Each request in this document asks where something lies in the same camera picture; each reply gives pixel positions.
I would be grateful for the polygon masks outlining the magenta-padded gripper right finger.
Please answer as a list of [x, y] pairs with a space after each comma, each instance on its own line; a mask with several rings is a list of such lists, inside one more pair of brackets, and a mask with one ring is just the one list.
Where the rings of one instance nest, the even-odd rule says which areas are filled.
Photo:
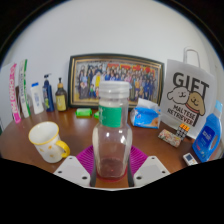
[[128, 185], [142, 187], [170, 174], [156, 156], [147, 156], [140, 149], [132, 147], [128, 160]]

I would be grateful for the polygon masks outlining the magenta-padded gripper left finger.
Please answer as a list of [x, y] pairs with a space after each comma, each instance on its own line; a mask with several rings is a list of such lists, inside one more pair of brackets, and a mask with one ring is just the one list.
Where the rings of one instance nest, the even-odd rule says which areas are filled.
[[93, 147], [87, 147], [77, 156], [68, 156], [54, 174], [82, 187], [94, 187], [96, 168]]

